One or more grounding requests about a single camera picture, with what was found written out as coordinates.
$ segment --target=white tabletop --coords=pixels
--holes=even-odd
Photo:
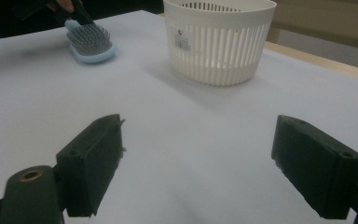
[[[127,149],[97,217],[66,223],[352,223],[324,220],[270,158],[276,118],[303,119],[358,151],[358,79],[264,50],[254,78],[218,88],[169,64],[164,19],[97,21],[117,44],[77,63],[65,29],[0,39],[0,198],[7,179],[120,114]]]

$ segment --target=basket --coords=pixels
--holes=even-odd
[[[251,78],[275,7],[269,0],[164,0],[171,64],[211,85]]]

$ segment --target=sticker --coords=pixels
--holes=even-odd
[[[191,51],[194,47],[193,33],[189,31],[172,28],[174,45],[182,50]]]

